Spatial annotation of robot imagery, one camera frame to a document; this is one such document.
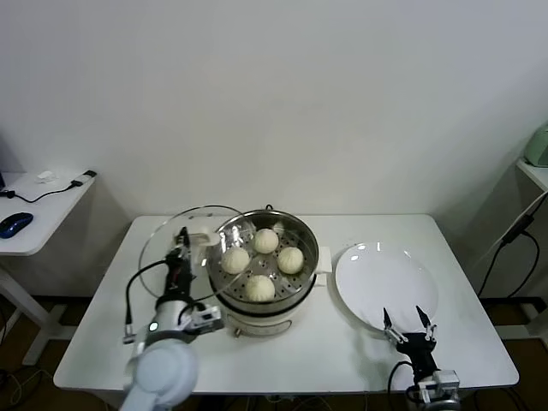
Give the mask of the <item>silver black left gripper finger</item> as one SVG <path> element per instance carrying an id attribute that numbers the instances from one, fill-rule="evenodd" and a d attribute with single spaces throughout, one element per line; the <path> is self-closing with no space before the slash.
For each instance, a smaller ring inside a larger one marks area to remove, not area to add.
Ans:
<path id="1" fill-rule="evenodd" d="M 190 251 L 191 241 L 186 226 L 181 227 L 179 232 L 174 236 L 173 253 L 176 257 L 187 257 Z"/>

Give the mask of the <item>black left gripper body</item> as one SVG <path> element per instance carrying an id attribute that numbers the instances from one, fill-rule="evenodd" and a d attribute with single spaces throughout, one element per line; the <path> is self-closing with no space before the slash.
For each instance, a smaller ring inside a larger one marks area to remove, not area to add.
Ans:
<path id="1" fill-rule="evenodd" d="M 189 253 L 171 252 L 165 257 L 168 273 L 165 278 L 164 296 L 191 301 L 191 284 L 195 279 Z"/>

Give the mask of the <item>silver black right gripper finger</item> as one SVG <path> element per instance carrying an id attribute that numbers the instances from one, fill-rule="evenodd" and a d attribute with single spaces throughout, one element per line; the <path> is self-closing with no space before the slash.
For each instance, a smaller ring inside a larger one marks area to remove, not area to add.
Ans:
<path id="1" fill-rule="evenodd" d="M 390 315 L 386 308 L 383 308 L 384 335 L 392 343 L 406 343 L 408 339 L 397 329 L 394 328 Z"/>
<path id="2" fill-rule="evenodd" d="M 420 308 L 420 306 L 416 306 L 415 309 L 423 326 L 423 331 L 417 331 L 416 334 L 427 342 L 434 342 L 434 333 L 437 326 L 431 322 L 430 317 Z"/>

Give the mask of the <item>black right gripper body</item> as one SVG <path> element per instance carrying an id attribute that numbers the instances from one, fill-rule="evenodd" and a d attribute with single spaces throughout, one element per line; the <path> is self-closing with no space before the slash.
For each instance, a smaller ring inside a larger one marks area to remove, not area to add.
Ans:
<path id="1" fill-rule="evenodd" d="M 424 332 L 404 333 L 396 350 L 410 359 L 415 378 L 428 378 L 438 369 L 432 356 L 436 345 L 436 340 L 427 339 Z"/>

